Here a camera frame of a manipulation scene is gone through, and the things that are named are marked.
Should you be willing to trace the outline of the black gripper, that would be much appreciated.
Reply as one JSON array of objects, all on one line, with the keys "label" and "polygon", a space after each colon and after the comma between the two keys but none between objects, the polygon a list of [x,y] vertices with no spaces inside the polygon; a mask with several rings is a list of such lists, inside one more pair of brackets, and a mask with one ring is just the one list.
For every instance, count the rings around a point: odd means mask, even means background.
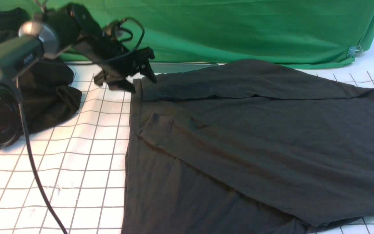
[{"label": "black gripper", "polygon": [[135,86],[127,78],[138,73],[157,83],[150,65],[150,60],[155,58],[154,51],[150,47],[139,49],[144,28],[139,22],[136,23],[142,33],[133,49],[123,44],[133,39],[132,31],[122,27],[123,21],[115,21],[102,28],[100,36],[82,35],[74,44],[74,50],[102,69],[93,79],[97,86],[107,84],[112,91],[135,93]]}]

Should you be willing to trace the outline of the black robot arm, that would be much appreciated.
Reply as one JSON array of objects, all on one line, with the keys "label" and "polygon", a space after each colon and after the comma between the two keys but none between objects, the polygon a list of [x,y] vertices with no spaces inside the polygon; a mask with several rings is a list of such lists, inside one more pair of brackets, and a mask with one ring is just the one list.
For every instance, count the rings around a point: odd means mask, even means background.
[{"label": "black robot arm", "polygon": [[118,39],[120,31],[131,33],[122,24],[133,18],[101,28],[82,4],[69,3],[58,10],[41,4],[40,8],[42,13],[34,21],[19,28],[18,37],[0,44],[0,149],[12,142],[20,126],[29,138],[19,76],[37,62],[62,66],[56,58],[70,47],[88,58],[91,65],[101,67],[94,77],[97,86],[107,84],[110,90],[134,93],[135,87],[127,78],[137,73],[157,82],[149,62],[155,57],[153,50],[139,49],[144,28],[133,49]]}]

